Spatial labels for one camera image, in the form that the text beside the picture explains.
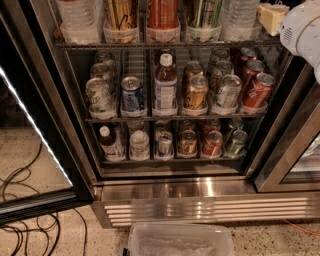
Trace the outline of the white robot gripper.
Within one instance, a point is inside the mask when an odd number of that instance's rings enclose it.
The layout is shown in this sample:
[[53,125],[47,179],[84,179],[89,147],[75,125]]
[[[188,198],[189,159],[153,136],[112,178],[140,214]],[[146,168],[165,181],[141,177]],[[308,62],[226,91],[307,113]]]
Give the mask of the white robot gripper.
[[280,29],[281,44],[306,60],[320,83],[320,0],[307,0],[290,11],[286,5],[261,3],[257,19],[271,36]]

